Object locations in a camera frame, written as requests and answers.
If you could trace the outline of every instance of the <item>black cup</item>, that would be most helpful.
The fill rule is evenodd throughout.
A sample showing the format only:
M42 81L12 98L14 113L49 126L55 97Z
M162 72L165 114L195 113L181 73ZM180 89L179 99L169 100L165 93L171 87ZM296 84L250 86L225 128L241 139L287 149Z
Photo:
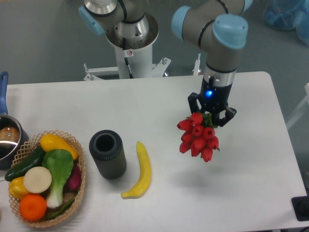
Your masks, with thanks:
M89 151L100 174L106 179L121 177L126 171L126 157L120 136L112 130L101 130L92 136Z
M9 115L0 115L0 130L6 127L16 129L16 131L19 132L19 139L16 143L0 139L0 170L9 169L11 167L20 146L29 139L27 133L22 129L20 123L15 118Z

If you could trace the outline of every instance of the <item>white radish slice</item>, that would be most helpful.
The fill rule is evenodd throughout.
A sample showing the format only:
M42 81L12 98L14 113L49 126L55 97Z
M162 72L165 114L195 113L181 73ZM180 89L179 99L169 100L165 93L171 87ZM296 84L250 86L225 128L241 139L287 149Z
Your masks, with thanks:
M29 169L24 177L24 186L31 193L41 193L47 190L52 183L52 175L44 167Z

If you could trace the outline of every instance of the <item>light blue joint cap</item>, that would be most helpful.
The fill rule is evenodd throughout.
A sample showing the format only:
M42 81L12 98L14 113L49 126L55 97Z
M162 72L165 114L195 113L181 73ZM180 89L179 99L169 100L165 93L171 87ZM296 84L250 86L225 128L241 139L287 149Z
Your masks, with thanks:
M78 9L78 13L82 18L86 26L96 35L102 35L105 33L105 30L97 23L97 21L89 14L89 12L81 6Z
M222 14L214 21L212 31L215 38L224 46L241 49L246 44L248 23L238 15Z
M172 18L172 31L181 40L183 40L183 22L190 6L180 7Z
M245 12L252 4L253 0L245 0L245 6L242 12Z

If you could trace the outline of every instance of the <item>blue led light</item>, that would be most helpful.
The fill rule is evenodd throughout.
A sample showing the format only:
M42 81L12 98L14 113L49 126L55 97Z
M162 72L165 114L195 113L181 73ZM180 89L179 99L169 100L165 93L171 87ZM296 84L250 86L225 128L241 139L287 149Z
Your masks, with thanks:
M205 92L205 96L208 97L208 98L209 98L212 94L213 94L213 92L212 92L211 90L207 90L207 91Z

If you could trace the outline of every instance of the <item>wicker basket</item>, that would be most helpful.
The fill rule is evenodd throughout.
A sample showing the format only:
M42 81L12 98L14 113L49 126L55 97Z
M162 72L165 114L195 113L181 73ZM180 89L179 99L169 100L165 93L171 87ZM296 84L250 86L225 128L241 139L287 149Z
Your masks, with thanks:
M19 221L23 222L24 224L30 226L30 227L36 227L36 228L45 228L54 226L63 220L67 219L80 205L83 195L84 195L84 187L85 187L85 178L86 178L86 167L85 167L85 160L84 160L84 154L83 149L80 145L80 143L73 137L72 135L63 132L63 131L45 131L44 133L40 133L32 138L32 140L29 140L28 142L25 142L20 149L18 150L17 154L15 155L12 167L14 167L16 164L21 162L26 156L31 154L31 152L40 144L40 139L44 134L56 134L64 138L70 145L72 145L76 151L79 154L78 157L78 166L82 173L82 183L78 191L72 192L70 191L66 186L63 188L63 204L66 203L68 200L70 200L72 197L75 197L74 203L71 205L69 209L67 209L62 215L56 217L53 220L43 220L40 219L35 222L29 222L24 220L19 213L19 199L16 199L9 195L10 197L10 207L12 209L12 212L15 214L16 217L18 217ZM47 208L46 214L51 213L56 209L49 209Z

